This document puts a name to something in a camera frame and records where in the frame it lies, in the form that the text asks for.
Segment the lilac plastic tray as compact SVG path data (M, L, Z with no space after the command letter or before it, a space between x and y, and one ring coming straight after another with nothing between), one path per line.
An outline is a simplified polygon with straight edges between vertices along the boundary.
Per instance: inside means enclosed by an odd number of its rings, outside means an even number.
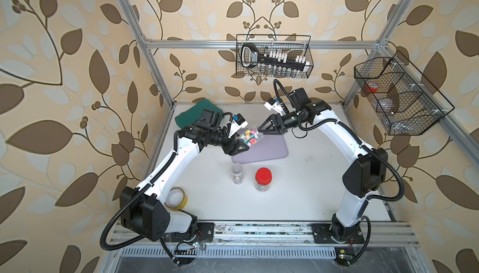
M265 135L243 153L232 157L233 163L248 164L282 159L289 154L283 135Z

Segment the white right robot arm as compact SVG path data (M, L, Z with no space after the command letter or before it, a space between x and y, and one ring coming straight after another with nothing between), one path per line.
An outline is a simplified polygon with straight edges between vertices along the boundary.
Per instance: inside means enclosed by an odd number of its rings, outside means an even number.
M259 132L283 135L295 127L304 132L319 129L345 156L349 164L348 170L343 174L346 191L339 210L332 217L330 228L324 232L332 241L345 243L358 233L360 221L371 200L395 202L404 197L404 181L388 162L387 152L382 148L375 149L360 139L326 102L306 100L293 112L289 112L280 102L270 99L265 107L276 113L265 120L259 127ZM385 181L387 171L392 173L399 187L395 196L376 193Z

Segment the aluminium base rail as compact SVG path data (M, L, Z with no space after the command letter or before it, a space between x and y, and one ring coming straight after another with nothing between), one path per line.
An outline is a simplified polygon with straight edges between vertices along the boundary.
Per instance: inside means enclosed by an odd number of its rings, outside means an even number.
M180 258L334 259L340 251L368 248L410 249L419 242L407 223L365 222L344 243L329 235L328 223L310 221L201 221L198 244L166 236L167 248Z

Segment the black socket set holder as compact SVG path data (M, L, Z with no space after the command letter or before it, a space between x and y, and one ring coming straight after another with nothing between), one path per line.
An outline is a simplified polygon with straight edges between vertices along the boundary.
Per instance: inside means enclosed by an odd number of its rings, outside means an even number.
M271 67L309 72L314 68L309 48L289 48L286 43L274 46L272 43L243 42L237 45L236 58L237 65L247 69Z

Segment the open clear jar of candies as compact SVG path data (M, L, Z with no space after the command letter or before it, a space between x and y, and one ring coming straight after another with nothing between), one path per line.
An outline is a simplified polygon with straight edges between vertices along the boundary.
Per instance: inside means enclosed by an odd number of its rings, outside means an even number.
M244 180L242 164L234 163L232 165L232 179L234 184L242 184Z

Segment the aluminium frame post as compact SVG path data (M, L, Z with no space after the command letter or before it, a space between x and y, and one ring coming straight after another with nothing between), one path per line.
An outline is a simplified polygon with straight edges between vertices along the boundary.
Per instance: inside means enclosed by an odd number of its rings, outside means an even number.
M366 60L381 57L413 0L344 0L355 15L353 32L337 39L344 48L361 50Z

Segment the yellow tape roll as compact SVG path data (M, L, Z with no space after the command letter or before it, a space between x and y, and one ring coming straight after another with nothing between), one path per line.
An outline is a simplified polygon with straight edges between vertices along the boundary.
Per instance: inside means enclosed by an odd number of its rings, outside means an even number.
M168 193L165 206L172 211L179 211L186 207L188 196L182 188L172 188Z

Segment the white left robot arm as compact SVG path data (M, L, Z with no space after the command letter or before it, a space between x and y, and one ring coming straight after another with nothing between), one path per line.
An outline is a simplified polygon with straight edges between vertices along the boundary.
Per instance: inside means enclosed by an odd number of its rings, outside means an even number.
M225 136L222 131L209 132L192 126L176 131L170 155L136 188L126 187L122 192L120 210L102 232L100 247L105 251L113 251L141 239L162 242L164 234L184 234L189 238L195 236L197 217L185 211L168 210L166 200L188 164L208 145L220 146L230 156L250 149L241 138ZM117 221L135 232L137 237L120 244L109 244L108 233Z

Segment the green plastic block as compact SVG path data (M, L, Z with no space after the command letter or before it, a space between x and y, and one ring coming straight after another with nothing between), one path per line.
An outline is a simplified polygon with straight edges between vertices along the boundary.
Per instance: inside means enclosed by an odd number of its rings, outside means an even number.
M207 100L206 98L202 98L199 99L194 106L175 117L175 123L177 124L177 127L182 129L188 125L193 125L194 122L201 117L204 109L223 113L223 110L218 108L211 101Z

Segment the clear jar of star candies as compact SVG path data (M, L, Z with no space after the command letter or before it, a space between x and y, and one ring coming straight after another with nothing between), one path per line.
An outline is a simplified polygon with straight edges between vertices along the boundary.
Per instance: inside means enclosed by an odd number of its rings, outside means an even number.
M258 131L256 126L249 126L239 131L239 138L248 147L258 144L264 137L263 133Z

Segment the red lidded jar in basket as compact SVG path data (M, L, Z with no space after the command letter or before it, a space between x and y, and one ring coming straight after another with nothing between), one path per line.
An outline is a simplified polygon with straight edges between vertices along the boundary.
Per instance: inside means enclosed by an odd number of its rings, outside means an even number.
M365 85L365 92L366 93L376 93L379 89L379 85L374 82L367 82Z

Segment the red lidded clear jar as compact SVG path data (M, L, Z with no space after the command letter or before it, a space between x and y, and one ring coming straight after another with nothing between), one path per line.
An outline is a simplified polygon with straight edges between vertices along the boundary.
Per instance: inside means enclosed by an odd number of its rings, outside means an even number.
M255 174L255 185L258 191L267 191L272 180L273 176L268 168L260 168Z

